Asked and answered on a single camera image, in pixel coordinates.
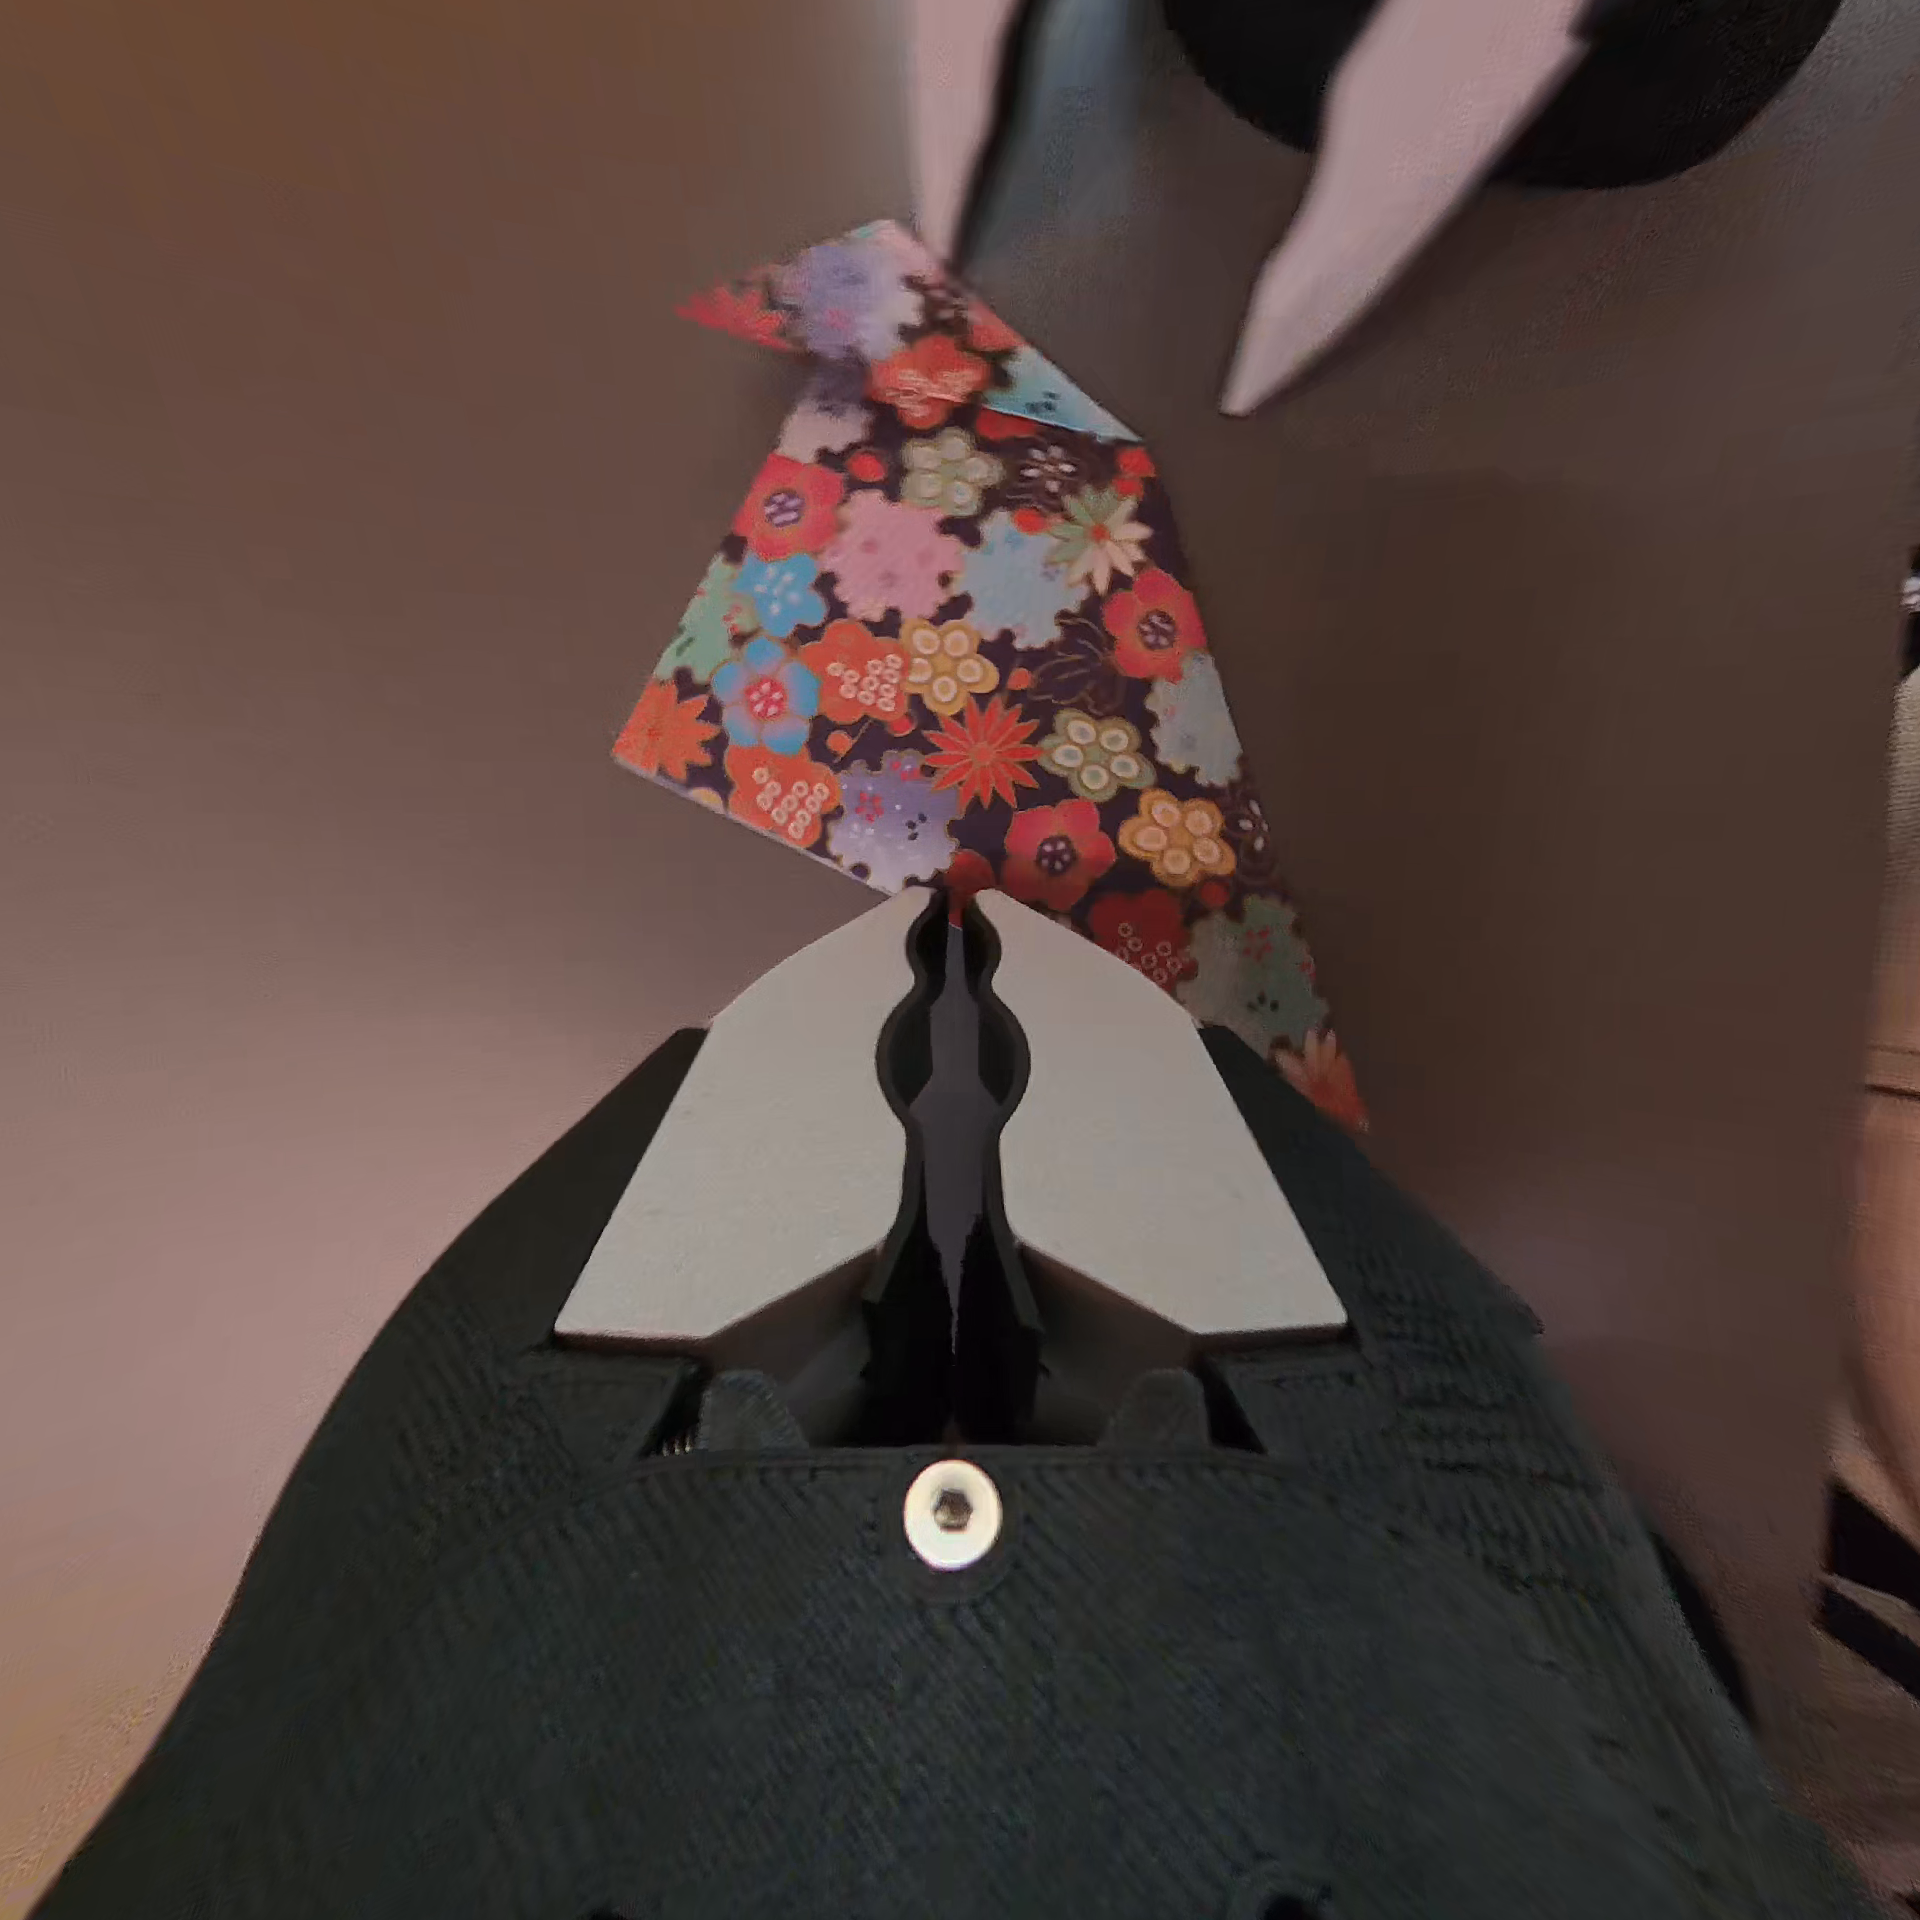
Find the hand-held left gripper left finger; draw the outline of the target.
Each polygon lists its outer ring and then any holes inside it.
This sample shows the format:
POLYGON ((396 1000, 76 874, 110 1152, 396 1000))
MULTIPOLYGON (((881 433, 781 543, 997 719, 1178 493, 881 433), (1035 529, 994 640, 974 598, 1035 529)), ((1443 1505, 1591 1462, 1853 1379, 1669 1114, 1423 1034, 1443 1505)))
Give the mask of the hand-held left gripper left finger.
POLYGON ((806 945, 705 1031, 572 1294, 556 1339, 719 1352, 751 1320, 874 1258, 895 1225, 905 1122, 881 1031, 916 993, 918 886, 806 945))

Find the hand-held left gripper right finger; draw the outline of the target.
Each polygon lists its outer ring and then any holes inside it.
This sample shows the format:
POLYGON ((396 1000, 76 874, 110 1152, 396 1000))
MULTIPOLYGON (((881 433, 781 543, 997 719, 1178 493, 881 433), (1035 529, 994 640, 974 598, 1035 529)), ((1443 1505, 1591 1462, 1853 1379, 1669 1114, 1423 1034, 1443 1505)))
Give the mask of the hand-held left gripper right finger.
POLYGON ((983 1217, 1044 1346, 1271 1346, 1349 1314, 1178 1000, 1003 891, 964 921, 983 1217))

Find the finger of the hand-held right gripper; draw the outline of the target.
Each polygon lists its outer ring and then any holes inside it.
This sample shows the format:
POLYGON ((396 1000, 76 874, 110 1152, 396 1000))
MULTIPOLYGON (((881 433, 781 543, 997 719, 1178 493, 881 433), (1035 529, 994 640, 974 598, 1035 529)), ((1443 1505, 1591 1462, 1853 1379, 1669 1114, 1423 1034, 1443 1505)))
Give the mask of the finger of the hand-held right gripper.
POLYGON ((975 205, 993 178, 1035 3, 909 3, 905 8, 905 136, 914 230, 924 250, 959 270, 975 205))
POLYGON ((1340 345, 1589 53, 1582 3, 1387 3, 1337 67, 1303 202, 1218 398, 1246 419, 1340 345))

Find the dark flower origami paper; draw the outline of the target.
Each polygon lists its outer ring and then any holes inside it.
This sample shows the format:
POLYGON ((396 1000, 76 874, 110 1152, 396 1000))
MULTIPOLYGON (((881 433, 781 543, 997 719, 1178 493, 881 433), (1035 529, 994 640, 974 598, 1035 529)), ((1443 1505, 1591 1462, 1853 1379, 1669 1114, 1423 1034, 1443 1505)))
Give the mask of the dark flower origami paper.
POLYGON ((997 890, 1364 1129, 1138 433, 894 223, 678 312, 806 379, 615 761, 874 891, 997 890))

